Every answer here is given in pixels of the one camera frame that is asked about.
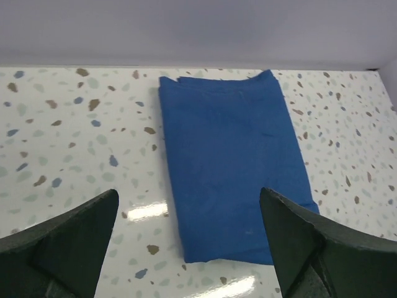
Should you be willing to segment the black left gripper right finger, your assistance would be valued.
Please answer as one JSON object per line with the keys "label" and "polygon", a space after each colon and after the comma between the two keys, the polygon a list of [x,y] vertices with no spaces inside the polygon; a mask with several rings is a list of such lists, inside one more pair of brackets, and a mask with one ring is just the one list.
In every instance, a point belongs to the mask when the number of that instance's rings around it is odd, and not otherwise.
{"label": "black left gripper right finger", "polygon": [[283,297],[396,297],[396,242],[354,230],[263,188],[260,205]]}

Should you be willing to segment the blue surgical cloth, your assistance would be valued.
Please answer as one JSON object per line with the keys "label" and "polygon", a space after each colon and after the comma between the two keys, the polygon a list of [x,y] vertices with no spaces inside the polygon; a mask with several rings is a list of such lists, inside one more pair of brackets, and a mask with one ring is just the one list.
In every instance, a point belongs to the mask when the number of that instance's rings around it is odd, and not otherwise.
{"label": "blue surgical cloth", "polygon": [[261,189],[318,211],[277,79],[162,76],[159,101],[184,261],[272,264]]}

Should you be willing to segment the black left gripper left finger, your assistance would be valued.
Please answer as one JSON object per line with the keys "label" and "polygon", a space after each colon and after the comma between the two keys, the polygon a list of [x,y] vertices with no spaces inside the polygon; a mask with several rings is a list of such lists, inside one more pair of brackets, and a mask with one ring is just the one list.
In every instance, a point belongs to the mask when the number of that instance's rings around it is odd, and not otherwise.
{"label": "black left gripper left finger", "polygon": [[1,239],[1,297],[94,297],[117,216],[114,189]]}

